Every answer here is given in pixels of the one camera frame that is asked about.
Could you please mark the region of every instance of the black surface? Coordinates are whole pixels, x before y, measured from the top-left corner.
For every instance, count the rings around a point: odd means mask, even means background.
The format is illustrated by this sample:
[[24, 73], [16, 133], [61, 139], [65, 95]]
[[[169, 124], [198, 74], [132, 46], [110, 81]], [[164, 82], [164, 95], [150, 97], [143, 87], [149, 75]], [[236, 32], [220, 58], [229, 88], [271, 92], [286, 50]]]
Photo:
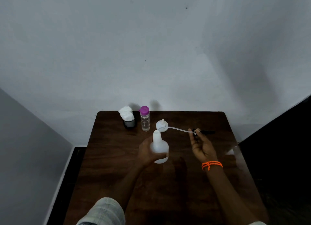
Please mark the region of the black surface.
[[311, 224], [310, 98], [241, 142], [270, 224]]
[[63, 224], [86, 147], [75, 147], [47, 225]]

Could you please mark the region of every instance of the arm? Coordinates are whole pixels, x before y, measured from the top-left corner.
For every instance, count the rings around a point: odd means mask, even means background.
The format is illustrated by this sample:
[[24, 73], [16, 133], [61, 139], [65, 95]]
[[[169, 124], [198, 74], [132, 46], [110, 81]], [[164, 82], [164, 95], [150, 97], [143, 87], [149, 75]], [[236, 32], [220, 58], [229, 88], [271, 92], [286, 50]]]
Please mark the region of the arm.
[[152, 140], [153, 136], [150, 136], [140, 144], [135, 164], [110, 194], [110, 197], [121, 205], [123, 211], [126, 210], [126, 206], [140, 173], [154, 161], [167, 157], [167, 153], [153, 153], [151, 151], [150, 144]]
[[[196, 158], [201, 163], [218, 161], [216, 151], [211, 141], [200, 133], [200, 129], [196, 129], [196, 134], [200, 138], [199, 141], [194, 138], [192, 133], [189, 133], [192, 151]], [[233, 188], [222, 167], [211, 166], [209, 171], [207, 167], [205, 167], [204, 170], [216, 192], [220, 206], [229, 224], [248, 225], [258, 221]]]

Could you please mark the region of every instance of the forearm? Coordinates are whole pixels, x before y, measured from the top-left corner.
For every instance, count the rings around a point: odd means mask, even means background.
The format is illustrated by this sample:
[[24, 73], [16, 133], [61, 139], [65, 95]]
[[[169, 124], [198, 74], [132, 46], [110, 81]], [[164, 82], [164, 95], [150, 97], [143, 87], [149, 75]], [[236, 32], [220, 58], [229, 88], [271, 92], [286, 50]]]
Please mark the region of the forearm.
[[115, 186], [110, 194], [110, 197], [121, 205], [124, 212], [134, 190], [136, 181], [143, 169], [144, 167], [142, 164], [135, 163], [130, 169], [130, 172]]
[[248, 225], [258, 221], [233, 188], [229, 179], [225, 175], [223, 168], [212, 166], [209, 171], [207, 167], [205, 167], [204, 170], [216, 192], [219, 203], [229, 224]]

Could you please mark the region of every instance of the clear liquid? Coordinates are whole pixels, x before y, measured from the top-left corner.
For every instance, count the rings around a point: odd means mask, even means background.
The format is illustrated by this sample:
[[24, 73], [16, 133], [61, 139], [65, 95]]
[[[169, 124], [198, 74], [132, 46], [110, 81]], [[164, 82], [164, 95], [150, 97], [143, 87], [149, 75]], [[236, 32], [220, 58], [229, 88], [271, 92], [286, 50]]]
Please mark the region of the clear liquid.
[[150, 118], [148, 115], [140, 115], [140, 119], [142, 121], [142, 130], [148, 132], [150, 130]]

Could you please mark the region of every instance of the table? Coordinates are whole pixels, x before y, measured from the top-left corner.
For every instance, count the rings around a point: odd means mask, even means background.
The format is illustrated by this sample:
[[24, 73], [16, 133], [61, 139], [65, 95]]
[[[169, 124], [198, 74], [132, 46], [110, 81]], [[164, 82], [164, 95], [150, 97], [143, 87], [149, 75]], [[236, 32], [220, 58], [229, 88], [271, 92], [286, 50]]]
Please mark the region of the table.
[[[181, 129], [214, 130], [208, 135], [230, 182], [260, 219], [267, 213], [243, 155], [223, 112], [150, 112], [150, 131], [124, 128], [117, 111], [98, 112], [67, 211], [65, 225], [74, 225], [97, 200], [107, 196], [134, 164], [140, 143], [165, 119]], [[140, 175], [125, 213], [127, 225], [223, 224], [216, 195], [192, 153], [188, 133], [161, 133], [169, 144], [169, 159], [152, 164]]]

